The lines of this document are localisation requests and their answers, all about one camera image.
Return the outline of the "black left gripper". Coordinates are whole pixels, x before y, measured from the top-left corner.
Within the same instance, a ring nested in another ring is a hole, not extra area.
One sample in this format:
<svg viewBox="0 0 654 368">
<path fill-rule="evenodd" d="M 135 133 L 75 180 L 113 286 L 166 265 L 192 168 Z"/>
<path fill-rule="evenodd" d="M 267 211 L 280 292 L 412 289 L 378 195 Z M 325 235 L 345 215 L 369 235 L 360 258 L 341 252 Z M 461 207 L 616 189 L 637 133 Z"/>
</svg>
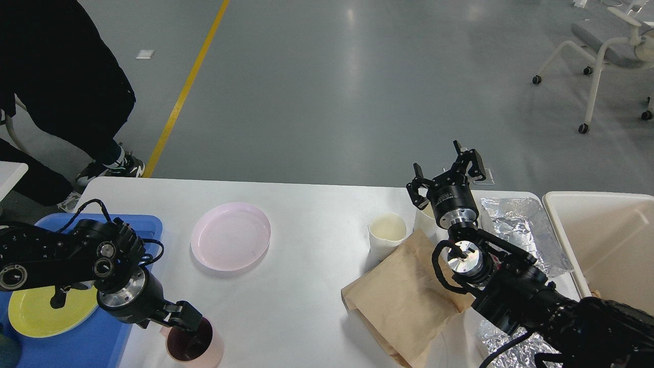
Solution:
<svg viewBox="0 0 654 368">
<path fill-rule="evenodd" d="M 145 329 L 152 321 L 171 328 L 195 333 L 203 315 L 191 303 L 169 303 L 164 298 L 161 282 L 146 268 L 134 269 L 127 284 L 114 293 L 97 293 L 100 308 L 124 324 L 136 324 Z"/>
</svg>

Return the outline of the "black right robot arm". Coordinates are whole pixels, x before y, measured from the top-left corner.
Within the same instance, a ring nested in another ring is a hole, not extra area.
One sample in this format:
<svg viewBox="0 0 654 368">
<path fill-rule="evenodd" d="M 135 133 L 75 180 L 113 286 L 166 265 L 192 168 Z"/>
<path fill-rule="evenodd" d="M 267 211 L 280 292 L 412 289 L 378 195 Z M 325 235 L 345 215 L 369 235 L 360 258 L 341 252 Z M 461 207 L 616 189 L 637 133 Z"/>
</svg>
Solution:
<svg viewBox="0 0 654 368">
<path fill-rule="evenodd" d="M 469 178 L 486 180 L 483 159 L 476 149 L 453 144 L 456 160 L 449 170 L 427 178 L 414 164 L 415 175 L 406 188 L 414 207 L 430 206 L 435 224 L 448 232 L 431 258 L 444 289 L 472 295 L 472 308 L 504 333 L 526 330 L 490 353 L 481 367 L 534 334 L 555 349 L 536 353 L 537 367 L 549 362 L 563 367 L 652 367 L 652 315 L 610 299 L 563 296 L 534 256 L 479 228 Z"/>
</svg>

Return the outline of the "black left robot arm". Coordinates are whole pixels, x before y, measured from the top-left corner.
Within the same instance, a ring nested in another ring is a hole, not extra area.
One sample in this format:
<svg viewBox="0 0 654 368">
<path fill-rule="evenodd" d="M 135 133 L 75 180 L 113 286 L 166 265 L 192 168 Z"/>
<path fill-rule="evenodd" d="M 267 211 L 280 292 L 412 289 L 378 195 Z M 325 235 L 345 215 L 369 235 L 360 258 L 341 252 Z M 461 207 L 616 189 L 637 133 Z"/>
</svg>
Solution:
<svg viewBox="0 0 654 368">
<path fill-rule="evenodd" d="M 2 291 L 54 287 L 54 306 L 65 305 L 65 292 L 92 282 L 97 303 L 124 324 L 196 333 L 202 314 L 187 301 L 170 302 L 149 265 L 164 254 L 161 241 L 143 238 L 129 223 L 112 218 L 100 204 L 105 221 L 79 219 L 75 212 L 56 231 L 18 221 L 2 221 Z"/>
</svg>

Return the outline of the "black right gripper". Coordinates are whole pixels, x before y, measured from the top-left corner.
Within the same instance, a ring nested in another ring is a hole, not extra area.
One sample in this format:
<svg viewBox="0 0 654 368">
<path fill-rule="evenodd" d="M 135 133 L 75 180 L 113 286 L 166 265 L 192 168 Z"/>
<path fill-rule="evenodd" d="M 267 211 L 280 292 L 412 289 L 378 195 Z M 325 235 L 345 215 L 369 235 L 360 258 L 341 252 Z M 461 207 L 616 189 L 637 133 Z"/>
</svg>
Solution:
<svg viewBox="0 0 654 368">
<path fill-rule="evenodd" d="M 425 178 L 422 167 L 413 164 L 414 178 L 406 184 L 407 193 L 412 205 L 419 210 L 431 203 L 439 228 L 449 229 L 455 224 L 476 227 L 479 211 L 470 183 L 486 181 L 486 169 L 476 149 L 464 149 L 458 141 L 453 141 L 453 145 L 456 159 L 448 171 L 448 181 Z M 429 191 L 429 198 L 421 195 L 420 189 Z"/>
</svg>

